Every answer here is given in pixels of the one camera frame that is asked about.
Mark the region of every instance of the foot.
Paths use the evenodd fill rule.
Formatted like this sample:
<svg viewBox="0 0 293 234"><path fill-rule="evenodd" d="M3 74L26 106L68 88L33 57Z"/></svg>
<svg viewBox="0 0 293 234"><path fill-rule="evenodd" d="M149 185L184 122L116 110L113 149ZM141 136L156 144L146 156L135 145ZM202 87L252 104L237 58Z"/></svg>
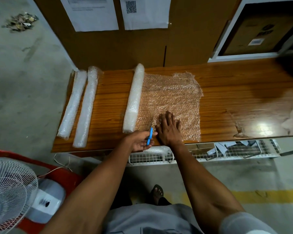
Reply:
<svg viewBox="0 0 293 234"><path fill-rule="evenodd" d="M154 186L152 190L152 196L153 196L155 205L158 205L158 201L160 200L161 197L164 196L164 192L159 185Z"/></svg>

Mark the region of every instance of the trash pile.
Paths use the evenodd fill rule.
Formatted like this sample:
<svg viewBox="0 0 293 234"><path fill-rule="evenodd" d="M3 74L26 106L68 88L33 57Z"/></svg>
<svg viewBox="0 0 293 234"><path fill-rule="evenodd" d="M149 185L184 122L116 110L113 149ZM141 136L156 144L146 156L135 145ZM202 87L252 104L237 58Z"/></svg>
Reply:
<svg viewBox="0 0 293 234"><path fill-rule="evenodd" d="M37 16L24 12L24 14L11 16L2 27L10 28L11 32L21 32L31 29L33 27L32 23L36 20L38 20Z"/></svg>

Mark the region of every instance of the person's right hand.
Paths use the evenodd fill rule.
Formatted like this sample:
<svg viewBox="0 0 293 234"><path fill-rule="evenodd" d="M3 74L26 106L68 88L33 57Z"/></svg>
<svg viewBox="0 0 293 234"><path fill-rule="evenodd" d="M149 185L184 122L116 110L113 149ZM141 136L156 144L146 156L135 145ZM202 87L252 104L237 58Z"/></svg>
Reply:
<svg viewBox="0 0 293 234"><path fill-rule="evenodd" d="M183 143L181 137L181 121L176 122L176 117L171 112L161 115L161 124L156 125L160 141L166 146Z"/></svg>

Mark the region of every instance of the gray t-shirt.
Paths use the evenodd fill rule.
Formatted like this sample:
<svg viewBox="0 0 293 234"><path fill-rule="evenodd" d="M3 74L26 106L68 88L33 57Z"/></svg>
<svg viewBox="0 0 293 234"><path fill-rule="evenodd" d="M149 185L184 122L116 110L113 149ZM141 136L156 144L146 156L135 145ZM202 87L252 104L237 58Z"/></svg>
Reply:
<svg viewBox="0 0 293 234"><path fill-rule="evenodd" d="M111 210L105 218L103 233L202 234L203 232L189 206L135 204ZM221 223L219 233L277 234L267 224L245 212L226 217Z"/></svg>

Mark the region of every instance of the person's left hand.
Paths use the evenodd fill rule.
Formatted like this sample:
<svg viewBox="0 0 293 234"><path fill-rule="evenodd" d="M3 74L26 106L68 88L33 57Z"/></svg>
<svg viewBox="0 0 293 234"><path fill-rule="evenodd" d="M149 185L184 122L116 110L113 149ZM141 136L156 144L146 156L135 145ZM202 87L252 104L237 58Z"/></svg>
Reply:
<svg viewBox="0 0 293 234"><path fill-rule="evenodd" d="M135 131L127 136L129 143L132 146L132 153L149 149L154 145L154 140L151 139L150 144L146 145L147 138L149 137L149 131ZM152 137L156 136L157 132L153 132Z"/></svg>

